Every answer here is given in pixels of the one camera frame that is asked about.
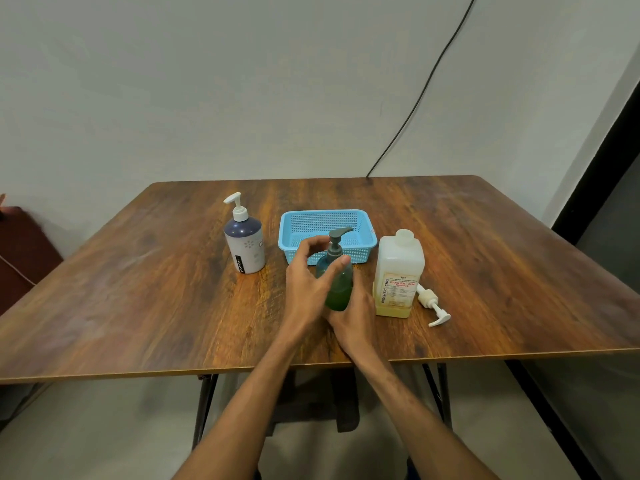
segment gray pump head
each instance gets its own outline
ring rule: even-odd
[[[335,258],[337,258],[338,256],[342,256],[342,246],[340,245],[340,240],[344,234],[351,232],[352,230],[353,227],[343,227],[341,229],[332,230],[329,233],[331,244],[329,244],[329,249],[326,250],[327,255]]]

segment basket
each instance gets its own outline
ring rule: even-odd
[[[364,210],[292,210],[280,219],[278,247],[291,263],[300,241],[318,234],[329,234],[333,229],[353,227],[353,232],[342,236],[340,245],[351,262],[361,264],[369,259],[369,253],[378,243],[375,231]],[[307,264],[315,266],[326,251],[310,256]]]

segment black label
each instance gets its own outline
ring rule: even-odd
[[[238,263],[240,273],[244,273],[244,266],[242,265],[242,258],[240,256],[236,256],[236,263]]]

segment bottle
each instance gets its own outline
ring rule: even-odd
[[[410,230],[400,229],[396,235],[380,238],[373,282],[376,314],[407,318],[423,270],[424,252]]]
[[[234,218],[225,225],[225,236],[236,270],[243,274],[257,273],[264,267],[262,223],[249,217],[246,208],[240,205],[240,195],[236,192],[225,199],[225,203],[236,202]]]
[[[316,278],[322,276],[329,265],[342,256],[340,240],[343,234],[351,232],[352,230],[352,227],[343,227],[342,229],[332,230],[329,233],[331,244],[329,245],[329,249],[327,249],[326,254],[322,256],[316,264]],[[333,279],[331,289],[326,296],[324,304],[336,312],[343,311],[349,304],[352,288],[353,266],[349,263],[344,270]]]

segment person's leg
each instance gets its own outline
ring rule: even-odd
[[[418,470],[415,469],[415,465],[411,461],[411,458],[406,459],[406,476],[404,480],[420,480]]]

